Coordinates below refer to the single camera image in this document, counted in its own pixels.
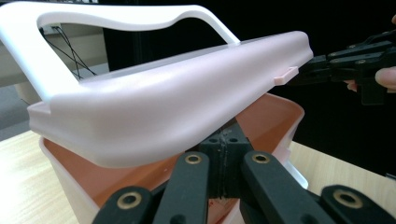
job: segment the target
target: curved plastic frame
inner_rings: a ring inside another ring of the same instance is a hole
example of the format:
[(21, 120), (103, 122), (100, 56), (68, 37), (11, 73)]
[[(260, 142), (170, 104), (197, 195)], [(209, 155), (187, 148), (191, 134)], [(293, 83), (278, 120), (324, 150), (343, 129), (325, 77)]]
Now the curved plastic frame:
[(213, 13), (199, 6), (9, 3), (0, 7), (0, 37), (38, 95), (47, 102), (55, 94), (76, 91), (79, 85), (64, 62), (41, 36), (38, 27), (68, 22), (123, 31), (147, 31), (169, 27), (185, 18), (201, 19), (211, 25), (227, 43), (239, 43), (238, 38)]
[[(148, 30), (186, 17), (207, 21), (233, 44), (80, 83), (37, 29), (73, 22)], [(197, 6), (10, 3), (0, 7), (0, 38), (44, 100), (28, 107), (31, 129), (104, 167), (147, 164), (196, 146), (275, 85), (287, 83), (313, 57), (303, 32), (239, 43)]]

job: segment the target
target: plastic handle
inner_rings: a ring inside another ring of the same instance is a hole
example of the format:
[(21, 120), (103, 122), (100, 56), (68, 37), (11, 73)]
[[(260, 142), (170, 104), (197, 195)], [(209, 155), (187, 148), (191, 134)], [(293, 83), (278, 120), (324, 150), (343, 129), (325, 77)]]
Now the plastic handle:
[(79, 23), (123, 31), (169, 27), (185, 18), (207, 22), (229, 44), (235, 35), (204, 7), (129, 7), (15, 2), (0, 7), (0, 38), (45, 102), (61, 92), (83, 91), (38, 27), (55, 22)]

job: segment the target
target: wooden table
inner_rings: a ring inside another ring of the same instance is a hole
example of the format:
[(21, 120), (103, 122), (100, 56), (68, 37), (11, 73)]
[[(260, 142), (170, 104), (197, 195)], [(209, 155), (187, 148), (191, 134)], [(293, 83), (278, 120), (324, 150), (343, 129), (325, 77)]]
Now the wooden table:
[[(78, 223), (38, 139), (26, 132), (0, 142), (0, 223)], [(309, 190), (320, 194), (324, 186), (350, 186), (396, 217), (396, 181), (294, 142), (290, 148), (290, 161)]]

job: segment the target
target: black wire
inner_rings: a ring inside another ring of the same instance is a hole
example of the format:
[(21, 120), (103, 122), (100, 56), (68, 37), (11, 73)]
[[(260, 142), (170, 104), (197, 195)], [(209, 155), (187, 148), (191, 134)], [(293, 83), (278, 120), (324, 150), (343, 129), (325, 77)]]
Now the black wire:
[(63, 53), (65, 56), (67, 56), (70, 60), (72, 60), (73, 62), (75, 62), (76, 64), (76, 68), (78, 73), (74, 73), (72, 71), (72, 73), (77, 76), (79, 79), (83, 79), (83, 77), (79, 74), (79, 70), (78, 70), (78, 66), (80, 65), (81, 67), (87, 69), (88, 71), (90, 71), (94, 76), (96, 76), (97, 74), (94, 73), (87, 64), (85, 64), (81, 58), (78, 56), (78, 54), (76, 53), (76, 51), (73, 49), (67, 35), (64, 33), (63, 29), (59, 26), (53, 27), (54, 29), (56, 29), (56, 31), (62, 36), (63, 40), (66, 42), (67, 46), (70, 48), (70, 50), (72, 51), (73, 57), (71, 57), (69, 54), (67, 54), (66, 52), (64, 52), (63, 50), (61, 50), (60, 48), (58, 48), (57, 46), (55, 46), (54, 44), (52, 44), (45, 35), (43, 35), (44, 39), (54, 48), (56, 48), (57, 50), (59, 50), (61, 53)]

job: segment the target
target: hand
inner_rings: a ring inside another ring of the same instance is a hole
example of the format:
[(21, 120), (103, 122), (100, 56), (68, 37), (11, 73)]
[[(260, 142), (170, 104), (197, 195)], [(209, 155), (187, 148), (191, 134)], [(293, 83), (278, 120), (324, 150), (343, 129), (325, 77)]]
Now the hand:
[[(392, 23), (396, 24), (396, 15), (392, 18)], [(390, 68), (382, 68), (375, 73), (375, 81), (388, 88), (388, 92), (396, 92), (396, 66)], [(346, 80), (347, 88), (352, 91), (357, 91), (358, 85), (355, 80)]]

